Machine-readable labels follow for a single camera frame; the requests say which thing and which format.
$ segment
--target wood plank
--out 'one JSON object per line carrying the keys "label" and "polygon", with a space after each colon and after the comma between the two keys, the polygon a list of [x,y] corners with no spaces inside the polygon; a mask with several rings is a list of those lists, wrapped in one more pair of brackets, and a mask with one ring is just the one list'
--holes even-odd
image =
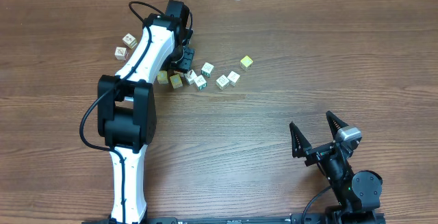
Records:
{"label": "wood plank", "polygon": [[[78,127],[100,76],[123,65],[114,47],[141,36],[129,1],[0,0],[0,223],[110,213],[110,157],[82,145]],[[301,212],[327,182],[292,158],[288,124],[321,145],[332,110],[363,132],[350,163],[383,177],[388,223],[438,221],[438,0],[181,1],[194,15],[194,70],[216,70],[202,92],[154,85],[151,217]],[[229,71],[241,80],[220,91]],[[103,143],[95,112],[86,136]],[[311,211],[331,204],[332,193]]]}

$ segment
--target brown wooden surface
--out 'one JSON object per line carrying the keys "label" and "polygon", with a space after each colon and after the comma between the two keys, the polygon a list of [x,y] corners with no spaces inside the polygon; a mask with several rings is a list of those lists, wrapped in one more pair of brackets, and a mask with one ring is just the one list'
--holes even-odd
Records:
{"label": "brown wooden surface", "polygon": [[[84,146],[78,127],[100,76],[123,65],[114,48],[140,37],[129,1],[0,0],[0,223],[110,213],[110,155]],[[383,177],[388,223],[438,222],[438,0],[182,1],[194,15],[193,68],[216,70],[202,92],[155,85],[150,216],[301,212],[328,183],[292,158],[288,124],[321,145],[332,110],[363,132],[350,163]],[[230,71],[241,80],[220,91]],[[102,144],[95,112],[86,136]],[[331,204],[333,193],[311,211]]]}

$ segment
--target yellow block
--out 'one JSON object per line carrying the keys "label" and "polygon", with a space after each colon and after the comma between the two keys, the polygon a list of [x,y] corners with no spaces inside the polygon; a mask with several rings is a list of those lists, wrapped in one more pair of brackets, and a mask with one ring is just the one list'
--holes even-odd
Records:
{"label": "yellow block", "polygon": [[160,84],[169,84],[169,81],[167,80],[167,71],[159,71],[157,79]]}
{"label": "yellow block", "polygon": [[170,76],[170,83],[172,83],[173,88],[179,88],[183,86],[183,82],[181,81],[179,74]]}
{"label": "yellow block", "polygon": [[249,70],[249,68],[253,65],[253,60],[249,56],[245,56],[240,60],[240,67],[245,71]]}

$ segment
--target yellow cube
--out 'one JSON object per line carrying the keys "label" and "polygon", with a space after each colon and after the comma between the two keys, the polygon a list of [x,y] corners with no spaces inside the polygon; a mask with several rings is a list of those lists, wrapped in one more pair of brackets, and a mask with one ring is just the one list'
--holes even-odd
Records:
{"label": "yellow cube", "polygon": [[170,76],[170,83],[172,83],[173,88],[179,88],[183,86],[183,82],[181,81],[179,74]]}
{"label": "yellow cube", "polygon": [[169,81],[167,80],[167,71],[159,71],[157,79],[160,84],[169,84]]}
{"label": "yellow cube", "polygon": [[253,65],[253,60],[249,56],[245,56],[240,60],[240,67],[245,71],[249,70],[249,68]]}

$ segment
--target wooden table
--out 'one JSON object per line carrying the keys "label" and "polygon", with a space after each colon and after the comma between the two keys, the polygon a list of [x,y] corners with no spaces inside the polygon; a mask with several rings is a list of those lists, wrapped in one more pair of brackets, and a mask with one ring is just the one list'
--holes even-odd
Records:
{"label": "wooden table", "polygon": [[[78,127],[100,76],[124,64],[121,38],[141,36],[129,1],[0,0],[0,223],[111,212],[110,155],[83,145]],[[438,0],[181,1],[194,15],[193,69],[216,70],[201,92],[154,86],[149,216],[302,212],[328,183],[292,158],[288,125],[321,145],[332,110],[363,132],[350,163],[383,177],[387,222],[438,222]],[[230,71],[241,80],[220,91]],[[93,112],[86,136],[103,144],[96,130]],[[311,212],[333,204],[326,194]]]}

